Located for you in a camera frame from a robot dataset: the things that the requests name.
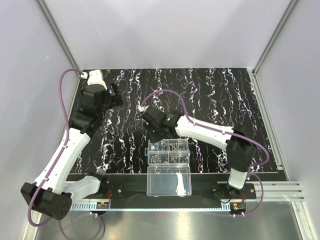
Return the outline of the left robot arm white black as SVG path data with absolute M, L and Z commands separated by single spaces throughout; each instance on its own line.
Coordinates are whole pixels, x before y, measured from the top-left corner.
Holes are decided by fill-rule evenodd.
M 80 91 L 80 105 L 70 117 L 58 149 L 34 182 L 25 182 L 21 187 L 29 212 L 60 221 L 73 203 L 89 195 L 106 194 L 107 179 L 102 173 L 91 173 L 68 186 L 65 183 L 80 153 L 101 127 L 106 111 L 124 103 L 117 84 L 110 85 L 113 93 L 101 83 L 89 84 Z

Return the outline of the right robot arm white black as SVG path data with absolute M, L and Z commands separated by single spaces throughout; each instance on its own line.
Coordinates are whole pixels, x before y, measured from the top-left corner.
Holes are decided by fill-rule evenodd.
M 226 152 L 229 171 L 226 192 L 232 197 L 244 193 L 250 164 L 257 148 L 246 137 L 242 126 L 232 128 L 215 125 L 177 111 L 165 113 L 152 106 L 140 106 L 138 111 L 144 120 L 147 136 L 153 143 L 167 138 L 193 138 Z

